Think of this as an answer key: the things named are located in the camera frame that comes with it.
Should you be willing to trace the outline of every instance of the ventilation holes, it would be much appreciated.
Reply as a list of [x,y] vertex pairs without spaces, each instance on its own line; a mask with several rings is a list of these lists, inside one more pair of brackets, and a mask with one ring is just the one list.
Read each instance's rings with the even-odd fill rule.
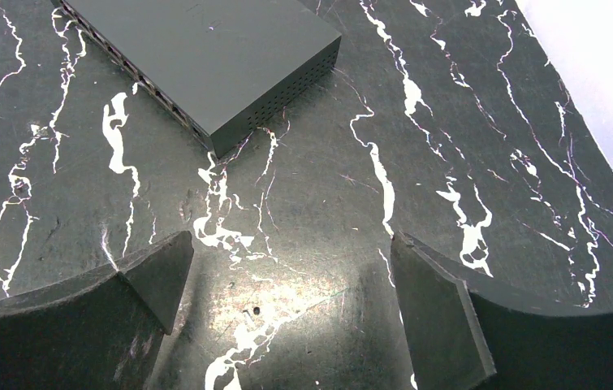
[[266,102],[247,118],[248,126],[253,129],[256,126],[262,125],[266,120],[273,116],[280,109],[285,107],[296,96],[304,92],[307,87],[313,84],[325,73],[329,72],[335,65],[337,59],[337,51],[328,54],[320,63],[317,63],[312,69],[302,74],[292,84],[286,86],[283,90],[278,91],[273,97],[266,99]]

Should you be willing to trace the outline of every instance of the white wall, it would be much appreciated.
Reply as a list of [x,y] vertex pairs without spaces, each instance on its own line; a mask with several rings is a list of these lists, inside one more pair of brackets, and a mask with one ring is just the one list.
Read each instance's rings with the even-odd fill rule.
[[613,0],[516,0],[613,170]]

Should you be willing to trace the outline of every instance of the white marble vein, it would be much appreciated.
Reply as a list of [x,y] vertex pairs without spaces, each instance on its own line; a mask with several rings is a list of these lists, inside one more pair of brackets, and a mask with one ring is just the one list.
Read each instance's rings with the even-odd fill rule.
[[[108,168],[114,173],[122,175],[126,171],[130,171],[132,174],[132,181],[134,186],[132,188],[132,199],[129,201],[129,218],[127,219],[127,237],[124,241],[124,248],[122,249],[122,256],[127,252],[127,246],[129,245],[129,239],[132,238],[132,225],[134,224],[134,201],[139,197],[139,189],[141,188],[141,182],[139,181],[139,170],[133,165],[124,165],[124,143],[122,132],[120,128],[127,123],[129,115],[124,110],[124,100],[127,98],[127,93],[120,92],[116,94],[111,100],[110,104],[103,106],[103,122],[102,131],[103,136],[110,144],[110,148],[113,150],[113,156],[110,159]],[[110,106],[113,107],[113,114],[110,114]]]
[[[2,9],[0,7],[0,9],[2,10],[2,14],[3,14],[3,19],[5,20],[7,26],[11,29],[11,33],[12,36],[17,40],[17,46],[15,47],[15,57],[21,62],[21,66],[19,67],[19,69],[15,72],[9,73],[7,75],[5,75],[1,82],[0,82],[0,86],[2,85],[2,82],[4,82],[4,80],[6,80],[7,77],[9,76],[13,76],[16,74],[19,74],[19,72],[21,72],[21,70],[26,66],[26,62],[21,58],[21,52],[19,51],[21,44],[22,44],[22,39],[18,38],[16,35],[16,28],[15,26],[11,23],[11,21],[7,18],[4,9]],[[83,38],[81,37],[81,32],[79,32],[79,39],[81,42],[81,52],[76,56],[76,58],[74,60],[70,59],[70,54],[69,54],[69,50],[67,49],[67,40],[68,38],[65,35],[65,32],[67,31],[68,27],[69,27],[69,23],[65,25],[65,28],[62,31],[58,31],[57,28],[55,27],[55,19],[58,19],[59,16],[55,14],[55,11],[53,11],[53,13],[51,14],[51,19],[52,19],[52,23],[53,23],[53,27],[54,27],[54,31],[65,40],[65,43],[63,44],[62,48],[63,48],[63,52],[65,52],[66,54],[66,59],[63,62],[63,66],[64,68],[61,69],[61,75],[62,75],[62,83],[61,83],[61,89],[63,90],[63,98],[62,101],[59,103],[58,109],[56,111],[53,112],[52,114],[52,120],[50,121],[49,127],[51,129],[54,130],[54,125],[58,120],[58,117],[60,115],[60,113],[62,112],[62,109],[64,107],[64,102],[65,99],[67,97],[67,91],[68,91],[68,87],[69,87],[69,82],[70,79],[72,77],[74,77],[74,66],[76,65],[76,61],[78,58],[84,57],[86,55],[85,52],[85,43]],[[22,233],[22,241],[21,241],[21,246],[19,249],[19,254],[17,259],[15,260],[15,262],[12,264],[12,266],[9,269],[6,269],[5,271],[7,272],[7,276],[5,279],[3,279],[0,276],[0,281],[2,281],[2,288],[3,290],[5,290],[5,293],[7,296],[9,296],[9,288],[10,288],[10,282],[12,281],[12,278],[14,277],[15,271],[17,269],[17,267],[19,266],[19,263],[22,260],[23,254],[24,254],[24,248],[26,243],[28,242],[28,234],[30,231],[30,227],[33,221],[38,220],[38,217],[33,216],[30,214],[29,210],[27,209],[27,206],[25,204],[25,202],[29,199],[31,199],[32,196],[32,184],[31,184],[31,180],[28,177],[24,177],[19,175],[19,173],[21,171],[25,171],[27,168],[27,165],[29,163],[29,159],[30,159],[30,151],[33,148],[33,146],[39,141],[39,140],[44,140],[45,139],[45,127],[40,127],[37,124],[32,124],[31,125],[31,132],[32,132],[32,137],[31,140],[29,142],[25,142],[23,143],[20,147],[19,147],[19,153],[20,153],[20,159],[19,162],[16,163],[11,169],[10,172],[8,174],[8,179],[10,181],[10,186],[11,186],[11,191],[12,191],[12,195],[10,196],[10,198],[8,198],[7,200],[5,200],[2,204],[2,209],[0,211],[0,222],[2,220],[3,215],[5,214],[7,207],[8,206],[22,206],[24,208],[24,213],[26,214],[26,225],[24,226],[24,230]],[[59,147],[59,141],[60,141],[60,136],[61,133],[57,132],[54,130],[54,134],[55,134],[55,138],[57,140],[57,145],[55,146],[55,151],[56,151],[56,157],[54,160],[54,164],[57,162],[57,158],[59,156],[58,154],[58,147]]]
[[24,40],[17,36],[17,28],[7,18],[7,14],[5,12],[5,9],[0,7],[0,10],[2,11],[2,18],[5,20],[5,23],[7,24],[7,27],[11,31],[11,35],[17,40],[17,46],[15,47],[15,58],[19,61],[19,68],[16,71],[11,71],[10,73],[7,73],[0,80],[0,87],[2,87],[2,84],[4,84],[5,80],[7,80],[9,77],[19,75],[19,73],[26,67],[26,62],[22,58],[22,52],[20,51],[21,46],[22,46],[22,42]]
[[382,186],[382,226],[385,228],[385,231],[390,236],[393,237],[395,234],[392,231],[392,227],[390,227],[390,220],[392,219],[392,214],[395,210],[395,187],[392,185],[392,182],[387,179],[387,171],[385,166],[382,165],[380,161],[380,152],[378,150],[378,144],[375,142],[365,142],[359,138],[359,135],[356,133],[356,129],[354,128],[354,124],[358,122],[362,118],[373,118],[375,116],[375,112],[366,102],[366,96],[361,96],[358,90],[354,88],[354,86],[347,80],[347,75],[342,71],[337,70],[338,73],[343,75],[344,82],[349,85],[349,87],[356,93],[356,97],[359,99],[359,103],[366,110],[366,114],[357,114],[349,121],[349,129],[352,131],[352,135],[354,139],[361,144],[366,149],[370,149],[369,155],[371,157],[371,162],[373,163],[373,171],[375,172],[375,176],[380,181],[380,185]]
[[70,25],[73,24],[74,22],[72,20],[69,20],[67,21],[67,23],[65,24],[62,30],[58,29],[56,25],[56,20],[62,18],[61,15],[57,14],[58,10],[59,8],[56,8],[55,10],[53,10],[53,13],[52,13],[53,30],[58,35],[58,37],[63,39],[62,50],[63,50],[63,53],[65,54],[65,59],[63,60],[63,67],[60,69],[60,77],[62,79],[62,83],[60,84],[60,89],[63,90],[63,97],[62,97],[62,100],[60,101],[60,104],[58,105],[58,108],[55,111],[53,111],[53,118],[48,123],[48,127],[50,128],[50,130],[53,131],[53,137],[55,139],[55,157],[53,158],[53,173],[57,173],[58,160],[60,159],[60,145],[62,143],[63,136],[67,137],[66,134],[59,132],[55,128],[55,125],[58,122],[60,113],[63,112],[65,101],[67,100],[67,94],[69,93],[69,86],[70,86],[71,80],[74,77],[76,77],[76,70],[75,70],[76,63],[79,61],[79,59],[83,58],[86,55],[86,42],[84,41],[84,34],[80,28],[77,28],[76,29],[77,37],[79,38],[79,42],[81,44],[81,51],[77,53],[74,58],[71,57],[71,53],[69,49],[67,48],[67,43],[69,43],[69,38],[65,34],[67,33],[67,30],[69,29]]

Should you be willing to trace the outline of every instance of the table surface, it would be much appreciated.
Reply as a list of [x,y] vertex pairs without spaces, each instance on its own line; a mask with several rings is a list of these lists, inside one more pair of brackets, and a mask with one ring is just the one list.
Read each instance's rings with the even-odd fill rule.
[[191,230],[155,386],[207,389],[415,386],[395,231],[613,309],[613,172],[513,0],[304,4],[335,71],[217,161],[48,0],[0,1],[0,299]]

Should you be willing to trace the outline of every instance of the gray metal box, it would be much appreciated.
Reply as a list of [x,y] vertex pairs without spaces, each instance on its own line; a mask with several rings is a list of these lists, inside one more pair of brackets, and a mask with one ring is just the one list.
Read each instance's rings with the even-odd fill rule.
[[222,157],[335,65],[341,35],[296,0],[54,0]]

